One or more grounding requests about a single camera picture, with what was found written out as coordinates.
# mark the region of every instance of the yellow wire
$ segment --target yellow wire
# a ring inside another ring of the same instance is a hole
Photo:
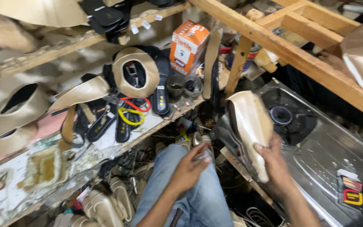
[[[139,114],[142,116],[142,120],[139,121],[139,122],[131,122],[129,121],[123,114],[123,111],[126,111],[126,112],[130,112],[130,113],[134,113],[134,114]],[[132,110],[132,109],[126,109],[124,107],[121,107],[118,109],[118,115],[123,119],[123,121],[129,125],[140,125],[144,122],[145,120],[145,115],[137,110]]]

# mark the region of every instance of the gas stove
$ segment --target gas stove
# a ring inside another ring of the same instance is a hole
[[[274,130],[283,138],[281,152],[292,177],[324,223],[341,227],[362,217],[359,210],[338,203],[337,170],[358,174],[363,183],[363,142],[312,106],[285,85],[272,81],[257,92],[274,121]],[[212,130],[245,165],[255,170],[225,114]],[[266,191],[271,190],[263,185]]]

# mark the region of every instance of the cardboard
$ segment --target cardboard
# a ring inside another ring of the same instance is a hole
[[[209,30],[190,20],[184,22],[172,35],[170,65],[183,75],[195,68],[203,53]]]

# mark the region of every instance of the jeans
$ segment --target jeans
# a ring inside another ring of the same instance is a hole
[[[169,182],[177,164],[188,151],[176,144],[159,152],[155,158],[154,171],[146,184],[131,226],[135,227],[148,213]],[[214,163],[201,173],[199,181],[184,197],[175,202],[164,226],[168,227],[176,214],[177,208],[183,210],[177,227],[232,227],[224,193],[215,172]]]

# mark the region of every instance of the white price tag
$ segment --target white price tag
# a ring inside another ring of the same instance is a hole
[[[155,20],[157,20],[157,21],[161,21],[163,19],[163,17],[162,16],[160,16],[160,15],[156,15],[155,16]]]
[[[114,117],[114,113],[112,113],[112,112],[108,112],[106,116],[108,116],[108,117],[110,117],[110,118],[113,118],[113,117]]]
[[[138,30],[137,26],[135,26],[135,24],[131,25],[131,31],[134,35],[139,33],[139,30]]]
[[[144,26],[144,28],[146,28],[146,29],[150,29],[151,28],[151,25],[148,22],[146,22],[146,21],[143,21],[141,23],[141,25]]]

